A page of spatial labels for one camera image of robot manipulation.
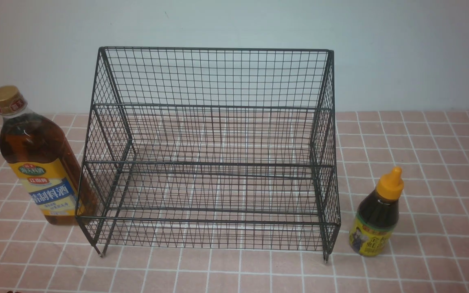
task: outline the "dark brown sauce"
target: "dark brown sauce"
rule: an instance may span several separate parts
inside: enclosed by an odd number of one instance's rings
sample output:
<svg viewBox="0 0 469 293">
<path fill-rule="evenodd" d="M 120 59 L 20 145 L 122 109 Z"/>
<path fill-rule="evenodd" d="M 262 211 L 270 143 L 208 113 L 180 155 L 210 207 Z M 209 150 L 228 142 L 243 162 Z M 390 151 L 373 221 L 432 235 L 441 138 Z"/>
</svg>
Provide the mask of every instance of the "dark brown sauce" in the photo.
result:
<svg viewBox="0 0 469 293">
<path fill-rule="evenodd" d="M 75 190 L 79 187 L 81 167 L 63 130 L 54 122 L 36 113 L 23 114 L 4 122 L 0 134 L 0 150 L 9 164 L 19 162 L 51 163 L 59 158 Z M 96 198 L 86 180 L 82 180 L 82 215 L 93 215 Z M 73 216 L 49 216 L 54 225 L 75 225 Z"/>
<path fill-rule="evenodd" d="M 359 204 L 357 212 L 371 228 L 394 228 L 399 220 L 399 200 L 387 200 L 374 190 Z"/>
</svg>

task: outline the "metal wire mesh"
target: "metal wire mesh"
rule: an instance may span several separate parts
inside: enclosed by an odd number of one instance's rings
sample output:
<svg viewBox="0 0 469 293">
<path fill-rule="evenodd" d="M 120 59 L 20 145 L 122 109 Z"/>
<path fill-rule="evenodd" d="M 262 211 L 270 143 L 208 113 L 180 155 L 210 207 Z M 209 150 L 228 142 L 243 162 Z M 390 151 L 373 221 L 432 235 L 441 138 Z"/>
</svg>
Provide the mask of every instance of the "metal wire mesh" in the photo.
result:
<svg viewBox="0 0 469 293">
<path fill-rule="evenodd" d="M 323 250 L 341 219 L 333 52 L 100 48 L 90 243 Z"/>
</svg>

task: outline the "small sauce bottle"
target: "small sauce bottle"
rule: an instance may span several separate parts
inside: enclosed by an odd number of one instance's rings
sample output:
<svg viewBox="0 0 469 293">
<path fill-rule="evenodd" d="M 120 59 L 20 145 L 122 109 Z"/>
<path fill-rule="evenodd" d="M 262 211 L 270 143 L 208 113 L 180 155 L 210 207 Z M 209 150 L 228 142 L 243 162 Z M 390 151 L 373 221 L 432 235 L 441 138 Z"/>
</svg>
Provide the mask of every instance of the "small sauce bottle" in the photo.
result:
<svg viewBox="0 0 469 293">
<path fill-rule="evenodd" d="M 395 167 L 379 179 L 376 189 L 359 204 L 350 229 L 352 249 L 362 256 L 376 256 L 383 251 L 399 219 L 399 197 L 404 183 L 402 169 Z"/>
<path fill-rule="evenodd" d="M 0 87 L 0 115 L 1 154 L 46 220 L 76 225 L 74 215 L 94 215 L 97 198 L 84 178 L 75 210 L 81 167 L 63 130 L 28 108 L 13 85 Z"/>
</svg>

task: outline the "yellow nozzle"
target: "yellow nozzle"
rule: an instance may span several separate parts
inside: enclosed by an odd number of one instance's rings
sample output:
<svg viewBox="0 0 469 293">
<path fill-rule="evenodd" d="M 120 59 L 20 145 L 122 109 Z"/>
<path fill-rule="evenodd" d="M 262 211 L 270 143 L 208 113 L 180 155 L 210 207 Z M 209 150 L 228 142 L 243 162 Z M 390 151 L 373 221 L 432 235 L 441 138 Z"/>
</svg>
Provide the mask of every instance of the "yellow nozzle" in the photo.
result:
<svg viewBox="0 0 469 293">
<path fill-rule="evenodd" d="M 400 167 L 394 167 L 389 174 L 384 174 L 379 179 L 376 191 L 381 197 L 388 200 L 397 200 L 403 191 L 404 183 L 401 179 L 403 170 Z"/>
</svg>

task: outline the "pink tiled surface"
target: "pink tiled surface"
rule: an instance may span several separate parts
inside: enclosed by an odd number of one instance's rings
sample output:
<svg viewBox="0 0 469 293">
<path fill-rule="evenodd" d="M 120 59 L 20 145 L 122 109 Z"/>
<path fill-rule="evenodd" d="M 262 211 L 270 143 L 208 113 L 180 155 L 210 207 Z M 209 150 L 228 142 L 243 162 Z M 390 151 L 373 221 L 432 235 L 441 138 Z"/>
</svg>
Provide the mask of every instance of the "pink tiled surface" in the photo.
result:
<svg viewBox="0 0 469 293">
<path fill-rule="evenodd" d="M 51 115 L 82 153 L 85 115 Z M 0 292 L 468 293 L 469 112 L 337 113 L 342 230 L 318 252 L 110 246 L 46 223 L 0 156 Z M 400 222 L 385 253 L 348 246 L 359 202 L 403 167 Z"/>
</svg>

